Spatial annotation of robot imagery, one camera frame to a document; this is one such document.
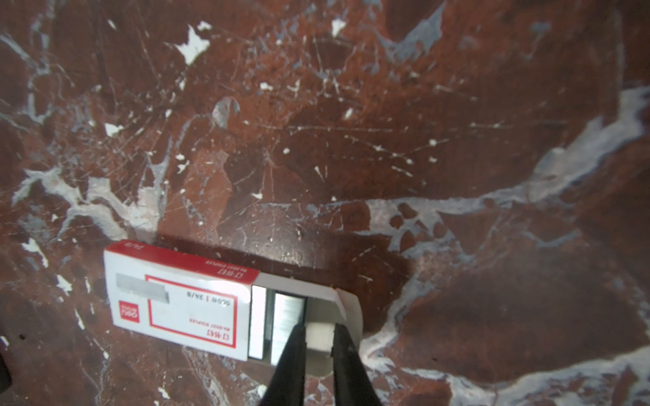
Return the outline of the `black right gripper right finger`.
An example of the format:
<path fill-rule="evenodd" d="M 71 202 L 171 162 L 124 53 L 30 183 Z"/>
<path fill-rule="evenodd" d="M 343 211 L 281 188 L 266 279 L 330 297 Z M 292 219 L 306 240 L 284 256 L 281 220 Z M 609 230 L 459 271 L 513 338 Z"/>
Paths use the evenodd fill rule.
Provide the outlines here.
<path fill-rule="evenodd" d="M 336 324 L 333 335 L 334 400 L 338 406 L 381 405 L 348 328 Z"/>

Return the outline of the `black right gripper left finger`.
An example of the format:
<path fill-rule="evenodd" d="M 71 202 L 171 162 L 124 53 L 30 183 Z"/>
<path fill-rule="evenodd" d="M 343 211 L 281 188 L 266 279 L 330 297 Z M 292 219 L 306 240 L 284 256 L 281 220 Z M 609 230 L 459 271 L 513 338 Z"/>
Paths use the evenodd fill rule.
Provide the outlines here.
<path fill-rule="evenodd" d="M 294 326 L 260 406 L 303 406 L 306 379 L 306 327 Z"/>

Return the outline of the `silver staple strip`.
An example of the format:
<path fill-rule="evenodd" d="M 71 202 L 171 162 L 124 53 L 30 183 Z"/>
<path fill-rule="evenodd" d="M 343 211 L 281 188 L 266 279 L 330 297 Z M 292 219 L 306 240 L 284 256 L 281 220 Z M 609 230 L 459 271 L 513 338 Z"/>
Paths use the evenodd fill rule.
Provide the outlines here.
<path fill-rule="evenodd" d="M 304 322 L 306 298 L 253 286 L 251 305 L 248 356 L 277 365 L 294 326 Z"/>

